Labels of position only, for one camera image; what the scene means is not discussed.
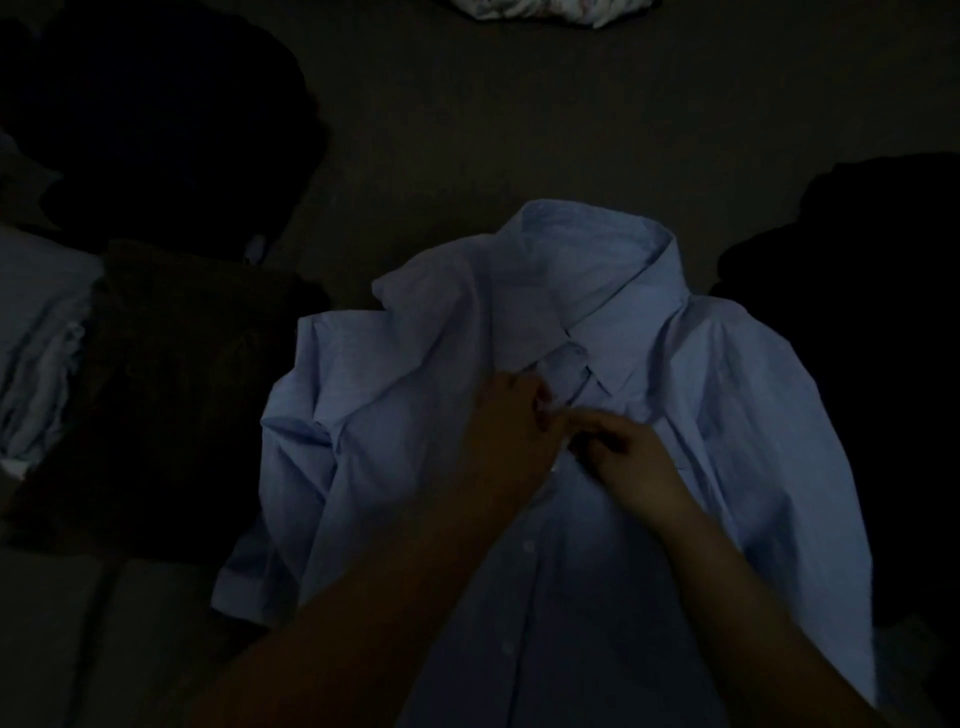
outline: shirt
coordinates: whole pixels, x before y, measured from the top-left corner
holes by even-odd
[[[739,305],[691,295],[669,231],[534,202],[373,291],[384,310],[300,321],[262,420],[262,516],[221,572],[217,609],[273,623],[336,580],[444,481],[480,383],[533,369],[561,402],[652,425],[701,506],[873,700],[870,551],[816,386]],[[474,574],[399,725],[725,721],[660,546],[563,452]]]

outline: gray floor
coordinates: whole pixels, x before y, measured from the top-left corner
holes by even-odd
[[[212,4],[297,54],[331,126],[268,264],[322,280],[340,306],[369,303],[371,280],[417,251],[495,230],[540,197],[661,220],[705,290],[727,246],[790,221],[833,163],[960,151],[952,0],[665,0],[599,32],[480,24],[430,0]],[[0,15],[39,22],[56,5],[0,0]],[[29,197],[33,183],[8,191]],[[0,725],[58,724],[99,573],[0,551]],[[123,571],[77,725],[177,724],[228,650],[204,610],[209,578]],[[916,684],[936,650],[922,626],[880,638],[893,661],[882,674]],[[890,702],[935,725],[911,690]]]

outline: folded brown cloth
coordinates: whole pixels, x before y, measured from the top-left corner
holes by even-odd
[[[257,511],[260,415],[317,285],[111,243],[66,435],[13,495],[12,542],[219,564]]]

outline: shirt front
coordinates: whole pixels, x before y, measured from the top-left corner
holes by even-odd
[[[693,496],[873,700],[870,552],[816,386],[738,305],[689,293],[669,231],[535,202],[374,293],[384,310],[300,321],[262,421],[262,515],[217,609],[275,623],[332,583],[414,496],[450,487],[481,382],[535,370],[561,402],[652,425]],[[474,574],[399,724],[548,722],[725,723],[660,546],[566,452]]]

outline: person's right arm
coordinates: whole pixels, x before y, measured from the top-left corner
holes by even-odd
[[[652,427],[596,410],[570,418],[585,431],[581,460],[663,544],[732,724],[885,725],[700,508]]]

